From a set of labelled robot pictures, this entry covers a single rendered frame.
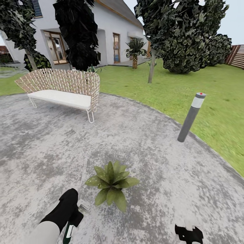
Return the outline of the insectifuge atomizer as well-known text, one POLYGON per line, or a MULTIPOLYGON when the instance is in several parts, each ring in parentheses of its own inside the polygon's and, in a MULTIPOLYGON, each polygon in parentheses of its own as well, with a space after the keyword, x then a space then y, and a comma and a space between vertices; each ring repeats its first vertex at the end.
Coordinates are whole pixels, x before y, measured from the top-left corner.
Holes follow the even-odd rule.
POLYGON ((65 235, 63 238, 63 244, 69 244, 70 240, 71 240, 71 236, 73 234, 73 230, 74 230, 74 225, 70 222, 67 223, 67 228, 65 231, 65 235))

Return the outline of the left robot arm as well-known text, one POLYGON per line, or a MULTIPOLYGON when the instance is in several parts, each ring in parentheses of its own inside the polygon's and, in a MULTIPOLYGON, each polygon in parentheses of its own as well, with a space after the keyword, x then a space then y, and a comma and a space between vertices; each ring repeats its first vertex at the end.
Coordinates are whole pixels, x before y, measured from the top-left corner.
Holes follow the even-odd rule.
POLYGON ((46 212, 45 217, 22 244, 56 244, 63 228, 70 222, 78 227, 84 215, 91 206, 84 200, 78 201, 78 192, 71 188, 67 190, 46 212))

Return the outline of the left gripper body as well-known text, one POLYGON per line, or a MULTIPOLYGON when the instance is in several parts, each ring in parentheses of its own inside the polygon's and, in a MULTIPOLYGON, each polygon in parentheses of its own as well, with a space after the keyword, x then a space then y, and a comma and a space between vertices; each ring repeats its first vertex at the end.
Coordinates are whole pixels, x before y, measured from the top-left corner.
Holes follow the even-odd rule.
POLYGON ((78 227, 78 225, 82 221, 83 217, 84 217, 84 215, 79 212, 78 206, 77 206, 77 210, 74 212, 74 214, 73 213, 71 214, 68 222, 72 223, 75 227, 78 227))

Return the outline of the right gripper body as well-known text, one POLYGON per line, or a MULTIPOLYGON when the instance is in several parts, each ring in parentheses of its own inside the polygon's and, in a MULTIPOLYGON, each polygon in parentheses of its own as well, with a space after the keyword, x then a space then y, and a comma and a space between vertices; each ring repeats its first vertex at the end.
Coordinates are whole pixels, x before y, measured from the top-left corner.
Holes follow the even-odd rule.
POLYGON ((194 236, 203 244, 202 235, 198 229, 193 228, 193 231, 187 231, 185 227, 178 227, 178 234, 181 241, 186 241, 187 243, 187 238, 189 236, 194 236))

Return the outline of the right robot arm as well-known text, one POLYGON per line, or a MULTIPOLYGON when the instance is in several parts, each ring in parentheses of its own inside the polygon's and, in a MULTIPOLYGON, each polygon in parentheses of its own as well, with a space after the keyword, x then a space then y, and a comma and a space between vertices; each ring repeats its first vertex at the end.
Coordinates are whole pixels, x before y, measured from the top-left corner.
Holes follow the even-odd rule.
POLYGON ((179 239, 187 244, 203 244, 203 232, 198 229, 204 226, 203 222, 191 219, 184 219, 184 222, 185 227, 175 225, 175 233, 179 235, 179 239))

